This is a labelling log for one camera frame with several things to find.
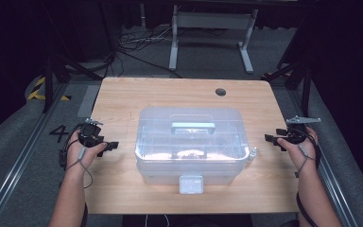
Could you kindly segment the yellow black hazard tape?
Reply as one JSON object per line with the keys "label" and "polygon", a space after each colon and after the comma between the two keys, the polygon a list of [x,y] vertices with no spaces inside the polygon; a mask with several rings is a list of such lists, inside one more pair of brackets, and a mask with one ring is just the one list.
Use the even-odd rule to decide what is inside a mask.
{"label": "yellow black hazard tape", "polygon": [[27,96],[28,100],[31,99],[38,99],[38,100],[45,100],[45,77],[40,77],[36,80],[34,86],[32,87],[31,91]]}

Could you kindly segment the person's right hand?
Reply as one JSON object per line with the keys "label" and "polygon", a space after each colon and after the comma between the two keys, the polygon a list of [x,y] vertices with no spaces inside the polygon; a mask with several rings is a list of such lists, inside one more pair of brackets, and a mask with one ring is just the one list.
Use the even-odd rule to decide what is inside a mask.
{"label": "person's right hand", "polygon": [[308,173],[317,172],[316,145],[318,144],[318,136],[311,128],[306,129],[309,137],[298,145],[291,144],[282,138],[277,140],[287,150],[291,161],[297,168],[300,179]]}

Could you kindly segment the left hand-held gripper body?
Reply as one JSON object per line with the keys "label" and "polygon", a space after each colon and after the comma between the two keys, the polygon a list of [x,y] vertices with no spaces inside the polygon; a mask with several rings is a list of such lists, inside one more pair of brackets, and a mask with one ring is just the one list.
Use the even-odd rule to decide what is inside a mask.
{"label": "left hand-held gripper body", "polygon": [[100,136],[101,123],[93,120],[92,118],[87,118],[85,123],[81,125],[81,129],[78,135],[79,142],[87,147],[92,148],[99,143],[103,142],[103,136]]}

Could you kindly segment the grey metal desk frame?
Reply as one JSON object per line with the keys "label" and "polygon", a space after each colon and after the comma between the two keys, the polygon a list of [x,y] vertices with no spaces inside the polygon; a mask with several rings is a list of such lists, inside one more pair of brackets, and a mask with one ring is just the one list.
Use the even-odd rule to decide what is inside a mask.
{"label": "grey metal desk frame", "polygon": [[211,12],[184,12],[179,7],[173,7],[172,14],[172,44],[168,68],[175,71],[178,60],[178,29],[182,28],[216,28],[245,30],[245,38],[238,43],[238,49],[245,71],[253,73],[253,66],[248,52],[248,45],[254,29],[258,10],[254,9],[249,14],[211,13]]}

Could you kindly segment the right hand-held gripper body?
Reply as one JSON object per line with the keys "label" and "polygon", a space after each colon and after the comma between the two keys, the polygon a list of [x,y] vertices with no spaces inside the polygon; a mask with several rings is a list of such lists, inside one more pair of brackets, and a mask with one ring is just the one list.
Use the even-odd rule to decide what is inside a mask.
{"label": "right hand-held gripper body", "polygon": [[287,119],[287,141],[292,144],[300,144],[307,138],[306,125],[309,123],[320,123],[320,118],[294,116]]}

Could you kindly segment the aluminium floor rail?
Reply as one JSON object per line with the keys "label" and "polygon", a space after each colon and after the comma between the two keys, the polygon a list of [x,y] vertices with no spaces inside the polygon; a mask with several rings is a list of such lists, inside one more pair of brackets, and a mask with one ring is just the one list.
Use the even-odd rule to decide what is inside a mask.
{"label": "aluminium floor rail", "polygon": [[6,175],[6,178],[0,187],[0,215],[3,208],[6,206],[14,188],[22,177],[26,165],[28,164],[36,148],[37,141],[41,137],[43,129],[45,128],[54,109],[60,102],[61,96],[66,91],[67,87],[68,85],[66,83],[58,85],[57,89],[53,93],[53,99],[50,101],[50,106],[46,112],[40,115],[38,121],[34,125],[32,133],[27,137],[27,141],[21,149],[19,156],[14,162],[9,173]]}
{"label": "aluminium floor rail", "polygon": [[[301,93],[296,91],[288,91],[288,93],[297,115],[308,117],[308,108],[303,104],[304,98]],[[332,204],[336,208],[337,215],[340,218],[343,227],[358,227],[353,212],[344,196],[342,187],[327,159],[327,155],[324,153],[320,159],[319,171],[320,177],[325,184],[326,191],[332,200]]]}

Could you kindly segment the person's left hand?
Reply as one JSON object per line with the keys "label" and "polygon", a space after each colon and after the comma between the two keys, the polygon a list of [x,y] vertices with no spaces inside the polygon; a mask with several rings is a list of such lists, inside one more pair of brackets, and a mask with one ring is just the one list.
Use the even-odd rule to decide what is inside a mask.
{"label": "person's left hand", "polygon": [[85,148],[78,141],[78,135],[79,130],[76,130],[72,134],[67,147],[67,168],[65,175],[82,179],[96,155],[106,148],[107,143],[103,142],[92,148]]}

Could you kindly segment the black metal stand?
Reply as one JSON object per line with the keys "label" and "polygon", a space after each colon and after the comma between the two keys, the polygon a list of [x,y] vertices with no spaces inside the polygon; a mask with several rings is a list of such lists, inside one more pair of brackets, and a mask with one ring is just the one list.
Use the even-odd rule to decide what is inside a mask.
{"label": "black metal stand", "polygon": [[54,85],[53,77],[56,77],[59,83],[68,83],[70,75],[65,65],[70,65],[76,71],[87,76],[92,80],[103,80],[103,78],[93,71],[85,68],[80,63],[71,60],[69,57],[64,57],[60,54],[51,54],[46,59],[44,65],[44,78],[45,78],[45,101],[43,112],[47,113],[54,103]]}
{"label": "black metal stand", "polygon": [[308,116],[309,96],[311,88],[311,71],[307,61],[291,63],[273,73],[265,73],[260,80],[272,81],[289,74],[284,82],[287,90],[297,90],[302,84],[301,112]]}

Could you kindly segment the clear plastic storage box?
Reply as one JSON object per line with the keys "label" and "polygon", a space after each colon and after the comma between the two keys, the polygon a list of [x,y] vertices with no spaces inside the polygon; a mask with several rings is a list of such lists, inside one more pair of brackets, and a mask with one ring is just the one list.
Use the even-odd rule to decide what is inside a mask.
{"label": "clear plastic storage box", "polygon": [[140,112],[135,157],[145,183],[201,194],[206,185],[231,183],[255,156],[237,109],[146,107]]}

